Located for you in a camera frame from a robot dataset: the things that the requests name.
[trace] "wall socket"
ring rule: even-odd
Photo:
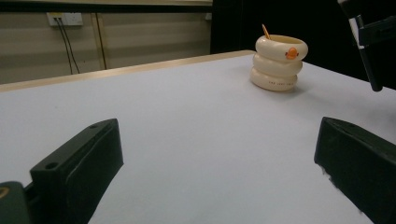
[[[65,26],[81,26],[82,16],[79,12],[47,12],[50,26],[58,26],[55,19],[61,19]]]

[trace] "pen holder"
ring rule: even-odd
[[[257,40],[256,51],[250,80],[269,91],[293,89],[308,53],[305,42],[285,35],[271,35],[271,39],[264,35]]]

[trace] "beige wall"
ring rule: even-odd
[[[81,73],[104,68],[96,20],[66,27]],[[209,54],[205,13],[99,14],[107,68]],[[45,13],[0,14],[0,84],[70,75],[64,41]]]

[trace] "black cord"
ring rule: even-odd
[[[62,38],[64,39],[64,32],[62,32],[62,27],[58,21],[58,18],[54,18],[54,19],[55,19],[56,23],[58,23],[59,30],[61,31]],[[66,47],[67,59],[69,60],[70,73],[73,75],[73,68],[72,68],[72,63],[70,62],[69,49],[67,47],[67,43],[66,43],[65,39],[64,39],[64,46]]]
[[[64,30],[64,35],[66,36],[67,43],[69,44],[70,54],[72,55],[73,62],[74,62],[75,66],[76,66],[76,68],[77,68],[77,71],[78,71],[78,73],[79,73],[79,69],[78,69],[78,66],[77,66],[77,63],[76,63],[76,59],[74,58],[74,55],[73,55],[72,45],[70,44],[69,37],[67,36],[67,32],[66,32],[66,30],[64,29],[64,23],[62,22],[62,20],[59,20],[59,21],[61,22],[61,27],[62,27],[62,29]]]

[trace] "white tabletop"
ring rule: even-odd
[[[396,91],[304,63],[292,92],[249,81],[253,55],[0,93],[0,182],[97,121],[125,164],[90,223],[372,223],[314,164],[323,117],[396,143]]]

